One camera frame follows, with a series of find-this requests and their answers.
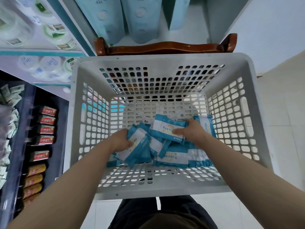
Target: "teal shelf trim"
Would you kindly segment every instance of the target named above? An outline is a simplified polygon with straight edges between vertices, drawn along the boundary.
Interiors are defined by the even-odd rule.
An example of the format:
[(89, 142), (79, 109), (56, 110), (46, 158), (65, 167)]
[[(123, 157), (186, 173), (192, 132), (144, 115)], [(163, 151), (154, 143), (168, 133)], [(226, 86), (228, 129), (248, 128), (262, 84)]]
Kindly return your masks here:
[(67, 84), (48, 84), (48, 83), (44, 83), (44, 84), (33, 84), (37, 87), (45, 87), (45, 86), (56, 86), (56, 87), (68, 87), (71, 88), (71, 84), (67, 83)]
[(74, 25), (69, 15), (66, 13), (65, 9), (62, 7), (58, 0), (47, 0), (52, 6), (54, 11), (58, 14), (60, 19), (65, 23), (71, 33), (74, 35), (79, 44), (84, 48), (89, 56), (95, 56), (94, 52), (91, 50), (90, 46), (87, 44), (86, 40), (83, 38), (81, 33), (78, 31), (77, 27)]
[(44, 52), (44, 51), (0, 51), (0, 56), (63, 56), (63, 57), (86, 57), (82, 52)]

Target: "leg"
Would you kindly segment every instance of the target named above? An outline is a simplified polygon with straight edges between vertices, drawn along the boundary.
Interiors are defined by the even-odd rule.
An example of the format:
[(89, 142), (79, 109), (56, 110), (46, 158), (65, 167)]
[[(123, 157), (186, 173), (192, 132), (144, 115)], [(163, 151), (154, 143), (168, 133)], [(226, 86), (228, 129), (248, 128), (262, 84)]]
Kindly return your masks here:
[(189, 195), (160, 197), (160, 202), (161, 210), (191, 214), (209, 224), (213, 229), (217, 229), (208, 212)]
[(121, 229), (127, 224), (138, 228), (157, 211), (156, 198), (123, 199), (108, 229)]

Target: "hand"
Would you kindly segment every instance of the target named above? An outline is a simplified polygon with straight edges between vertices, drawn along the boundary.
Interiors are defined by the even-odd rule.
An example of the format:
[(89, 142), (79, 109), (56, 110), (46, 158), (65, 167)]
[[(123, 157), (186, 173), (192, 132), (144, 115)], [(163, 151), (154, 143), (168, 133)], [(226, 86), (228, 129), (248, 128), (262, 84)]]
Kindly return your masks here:
[(112, 134), (106, 139), (107, 143), (110, 144), (111, 153), (121, 152), (133, 145), (133, 141), (126, 139), (127, 129), (122, 129)]
[(174, 129), (173, 134), (183, 135), (187, 140), (193, 142), (197, 147), (199, 147), (200, 142), (206, 135), (206, 131), (204, 131), (203, 127), (196, 120), (185, 119), (185, 121), (187, 121), (189, 125), (185, 128)]

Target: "white tiled floor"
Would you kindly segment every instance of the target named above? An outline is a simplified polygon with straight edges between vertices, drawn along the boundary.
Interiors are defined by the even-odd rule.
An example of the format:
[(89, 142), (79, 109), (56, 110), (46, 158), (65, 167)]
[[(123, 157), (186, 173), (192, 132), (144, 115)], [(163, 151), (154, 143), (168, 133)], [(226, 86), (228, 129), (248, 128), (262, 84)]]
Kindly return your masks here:
[[(305, 191), (305, 52), (258, 79), (269, 137), (282, 177)], [(219, 229), (261, 229), (233, 193), (193, 196)], [(108, 228), (120, 201), (93, 203), (82, 228)]]

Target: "person's right hand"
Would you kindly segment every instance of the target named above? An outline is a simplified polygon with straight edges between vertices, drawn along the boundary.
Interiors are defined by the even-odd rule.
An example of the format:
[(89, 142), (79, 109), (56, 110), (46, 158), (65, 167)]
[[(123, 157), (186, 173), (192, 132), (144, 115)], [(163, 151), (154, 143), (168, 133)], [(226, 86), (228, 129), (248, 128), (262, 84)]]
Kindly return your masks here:
[(206, 134), (200, 123), (194, 119), (185, 119), (189, 125), (185, 128), (177, 128), (173, 130), (173, 134), (183, 135), (185, 138), (193, 142), (197, 147), (199, 147), (200, 142)]

